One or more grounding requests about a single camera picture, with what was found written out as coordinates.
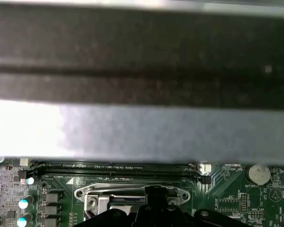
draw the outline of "green circuit board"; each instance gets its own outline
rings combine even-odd
[[[211,184],[201,184],[189,179],[158,179],[157,177],[107,177],[100,175],[46,173],[31,185],[22,185],[22,194],[14,195],[12,203],[17,205],[20,197],[30,194],[35,203],[25,210],[15,209],[17,218],[24,213],[33,214],[29,223],[32,227],[42,227],[39,208],[42,204],[43,185],[48,192],[59,192],[58,227],[72,227],[84,220],[84,203],[76,199],[74,191],[92,183],[168,183],[189,191],[191,198],[181,205],[181,209],[191,215],[201,208],[212,209],[235,218],[253,227],[284,227],[284,168],[270,166],[271,177],[268,183],[259,186],[251,183],[244,175],[245,165],[219,164],[210,165],[206,174],[212,178]],[[16,226],[16,220],[5,219],[1,212],[0,220],[4,226]]]

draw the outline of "capacitor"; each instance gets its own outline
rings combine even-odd
[[[27,223],[33,219],[33,215],[31,213],[25,213],[21,218],[17,221],[18,227],[25,227]]]
[[[0,157],[0,163],[4,162],[5,158],[4,157]]]
[[[19,201],[19,207],[21,209],[25,209],[28,206],[32,205],[34,201],[35,201],[34,197],[32,195],[28,195],[24,199]]]
[[[252,182],[261,186],[269,182],[271,173],[267,166],[256,164],[249,169],[248,175]]]
[[[28,185],[32,185],[34,182],[35,182],[35,179],[32,178],[32,177],[30,177],[30,178],[27,179],[27,184],[28,184]]]

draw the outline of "gray metal panel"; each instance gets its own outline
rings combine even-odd
[[[284,112],[0,101],[0,156],[284,164]]]

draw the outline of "integrated circuit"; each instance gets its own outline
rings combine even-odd
[[[56,218],[40,218],[39,223],[41,227],[57,227],[58,220]]]
[[[53,192],[53,193],[42,194],[41,199],[44,200],[45,202],[58,202],[59,193]]]
[[[58,207],[56,206],[40,206],[40,211],[45,215],[56,215],[58,213]]]
[[[14,219],[16,218],[16,212],[14,210],[10,210],[7,212],[6,218],[8,219]]]

